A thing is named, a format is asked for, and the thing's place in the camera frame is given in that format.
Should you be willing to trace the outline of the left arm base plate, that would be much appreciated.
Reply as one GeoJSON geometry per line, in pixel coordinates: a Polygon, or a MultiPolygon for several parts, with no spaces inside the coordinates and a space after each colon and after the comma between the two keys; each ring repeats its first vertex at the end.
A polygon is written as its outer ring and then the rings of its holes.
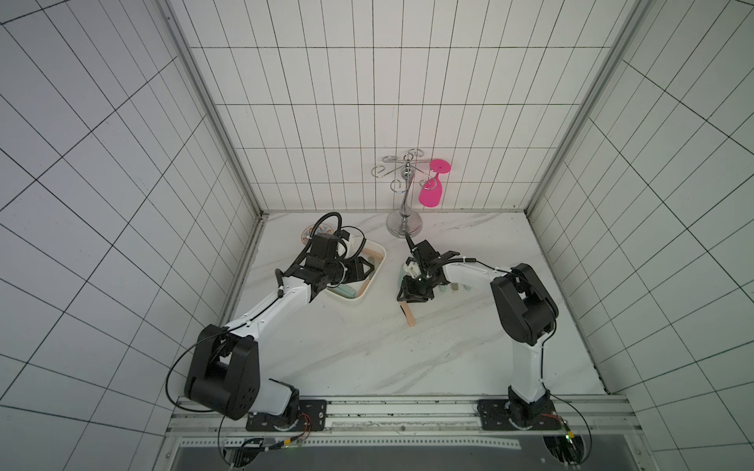
{"type": "Polygon", "coordinates": [[[327,407],[326,400],[294,400],[282,415],[250,413],[245,429],[265,433],[321,432],[325,428],[327,407]]]}

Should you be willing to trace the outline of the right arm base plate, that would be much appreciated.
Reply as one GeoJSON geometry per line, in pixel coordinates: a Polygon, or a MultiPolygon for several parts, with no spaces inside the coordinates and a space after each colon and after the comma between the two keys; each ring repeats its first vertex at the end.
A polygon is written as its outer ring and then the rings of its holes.
{"type": "Polygon", "coordinates": [[[479,400],[476,410],[484,431],[551,432],[562,429],[554,404],[547,396],[532,403],[479,400]]]}

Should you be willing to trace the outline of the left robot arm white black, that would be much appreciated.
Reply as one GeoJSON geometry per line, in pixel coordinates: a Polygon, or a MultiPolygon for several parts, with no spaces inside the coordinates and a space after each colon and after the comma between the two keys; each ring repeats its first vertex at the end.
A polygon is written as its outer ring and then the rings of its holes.
{"type": "Polygon", "coordinates": [[[375,265],[362,255],[366,243],[363,231],[345,226],[340,213],[320,217],[291,265],[274,272],[274,292],[241,317],[223,326],[205,327],[175,360],[180,363],[186,354],[192,355],[184,397],[201,408],[180,405],[172,397],[174,367],[168,370],[164,383],[169,402],[185,412],[217,412],[232,420],[262,414],[285,428],[293,427],[300,417],[300,392],[287,383],[262,377],[263,341],[320,292],[372,276],[375,265]]]}

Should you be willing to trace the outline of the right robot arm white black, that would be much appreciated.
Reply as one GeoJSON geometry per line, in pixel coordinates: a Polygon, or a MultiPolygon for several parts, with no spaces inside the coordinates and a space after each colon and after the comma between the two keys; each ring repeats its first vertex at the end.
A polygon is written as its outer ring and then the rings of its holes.
{"type": "Polygon", "coordinates": [[[500,324],[514,343],[509,410],[522,420],[542,413],[552,404],[544,384],[544,345],[557,331],[559,309],[534,269],[525,263],[501,269],[457,251],[440,253],[429,241],[415,243],[406,237],[406,242],[410,257],[404,263],[398,302],[428,302],[436,288],[451,284],[492,296],[500,324]]]}

